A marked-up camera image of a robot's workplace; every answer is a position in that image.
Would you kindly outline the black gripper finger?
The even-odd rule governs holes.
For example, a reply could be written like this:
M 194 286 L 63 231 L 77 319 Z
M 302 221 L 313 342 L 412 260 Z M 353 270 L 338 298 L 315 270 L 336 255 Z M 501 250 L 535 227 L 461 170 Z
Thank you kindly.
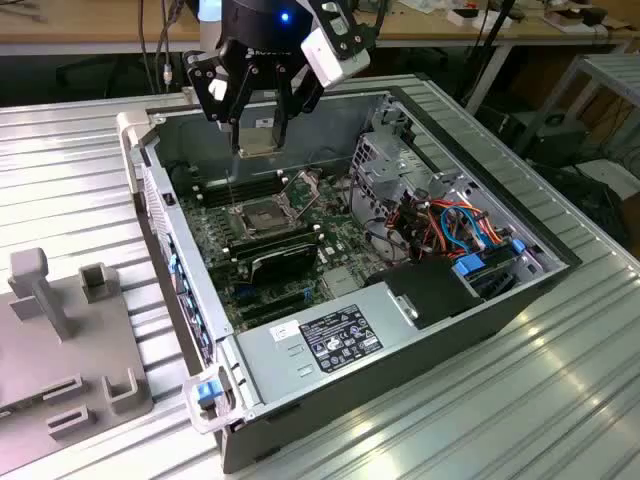
M 240 117 L 253 92 L 253 78 L 256 75 L 254 54 L 250 48 L 223 48 L 220 52 L 220 66 L 224 69 L 227 83 L 222 100 L 219 121 L 230 125 L 230 145 L 238 151 Z
M 301 83 L 293 89 L 292 79 L 305 70 Z M 324 87 L 312 70 L 300 62 L 281 62 L 276 65 L 277 107 L 274 113 L 272 138 L 283 147 L 288 123 L 300 113 L 311 113 L 324 93 Z

